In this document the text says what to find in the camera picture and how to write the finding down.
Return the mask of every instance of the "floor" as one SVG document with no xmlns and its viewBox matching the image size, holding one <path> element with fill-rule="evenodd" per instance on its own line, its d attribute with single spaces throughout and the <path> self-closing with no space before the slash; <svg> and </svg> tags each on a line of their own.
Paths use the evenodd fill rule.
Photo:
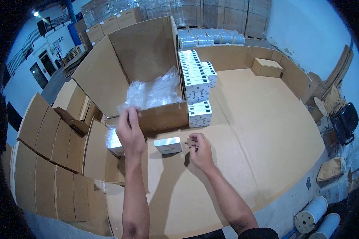
<svg viewBox="0 0 359 239">
<path fill-rule="evenodd" d="M 275 49 L 268 42 L 258 40 L 246 40 L 245 45 L 255 45 Z M 41 94 L 48 103 L 52 103 L 56 97 L 65 79 L 63 78 L 62 68 L 53 74 L 52 79 Z M 318 126 L 320 131 L 325 130 L 328 120 L 322 120 Z M 328 151 L 317 160 L 315 165 L 297 182 L 291 189 L 281 197 L 274 200 L 267 207 L 254 213 L 260 227 L 273 228 L 282 238 L 294 228 L 294 217 L 304 206 L 315 196 L 319 194 L 319 186 L 316 184 L 316 177 L 323 162 L 328 161 Z M 93 238 L 100 239 L 102 236 L 94 235 L 72 227 L 60 220 L 36 216 L 31 213 L 24 213 L 29 227 L 37 238 Z M 226 239 L 236 239 L 237 234 L 228 226 L 222 229 Z M 215 238 L 200 236 L 197 238 Z"/>
</svg>

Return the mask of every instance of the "right hand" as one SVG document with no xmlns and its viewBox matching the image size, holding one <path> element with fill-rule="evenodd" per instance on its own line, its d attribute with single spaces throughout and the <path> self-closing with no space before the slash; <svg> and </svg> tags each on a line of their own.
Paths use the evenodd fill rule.
<svg viewBox="0 0 359 239">
<path fill-rule="evenodd" d="M 187 142 L 187 145 L 190 147 L 190 159 L 193 164 L 203 172 L 214 169 L 209 140 L 202 133 L 192 133 L 189 138 L 191 141 Z"/>
<path fill-rule="evenodd" d="M 140 113 L 136 107 L 123 109 L 115 130 L 128 160 L 141 160 L 141 155 L 146 149 L 145 138 L 138 124 L 139 117 Z"/>
</svg>

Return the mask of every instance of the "black shirt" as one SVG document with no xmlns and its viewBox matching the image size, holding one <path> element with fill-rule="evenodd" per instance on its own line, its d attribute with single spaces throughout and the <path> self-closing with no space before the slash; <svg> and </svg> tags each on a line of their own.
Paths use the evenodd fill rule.
<svg viewBox="0 0 359 239">
<path fill-rule="evenodd" d="M 271 228 L 252 228 L 242 232 L 238 239 L 279 239 L 278 233 Z"/>
</svg>

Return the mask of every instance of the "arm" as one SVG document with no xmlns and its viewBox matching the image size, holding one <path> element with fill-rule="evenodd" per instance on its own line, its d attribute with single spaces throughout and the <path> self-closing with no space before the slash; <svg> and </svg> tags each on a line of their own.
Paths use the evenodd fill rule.
<svg viewBox="0 0 359 239">
<path fill-rule="evenodd" d="M 209 141 L 201 133 L 192 133 L 189 137 L 191 141 L 187 144 L 190 147 L 191 161 L 209 179 L 227 222 L 238 235 L 245 230 L 257 228 L 258 223 L 251 209 L 214 165 Z"/>
<path fill-rule="evenodd" d="M 149 207 L 141 169 L 141 157 L 146 143 L 138 124 L 136 108 L 130 107 L 121 112 L 116 132 L 125 152 L 122 238 L 149 238 Z"/>
</svg>

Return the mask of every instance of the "door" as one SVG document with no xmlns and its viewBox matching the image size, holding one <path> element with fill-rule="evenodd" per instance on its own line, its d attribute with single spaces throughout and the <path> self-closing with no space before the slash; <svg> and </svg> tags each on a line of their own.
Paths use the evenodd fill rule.
<svg viewBox="0 0 359 239">
<path fill-rule="evenodd" d="M 45 75 L 42 73 L 37 63 L 34 63 L 33 66 L 29 69 L 33 74 L 33 77 L 36 79 L 37 83 L 41 86 L 42 89 L 48 84 L 48 80 Z"/>
<path fill-rule="evenodd" d="M 38 56 L 43 63 L 45 69 L 47 70 L 49 76 L 52 76 L 52 74 L 56 71 L 55 66 L 53 65 L 52 61 L 49 59 L 49 56 L 47 54 L 47 51 L 44 50 L 41 55 Z"/>
</svg>

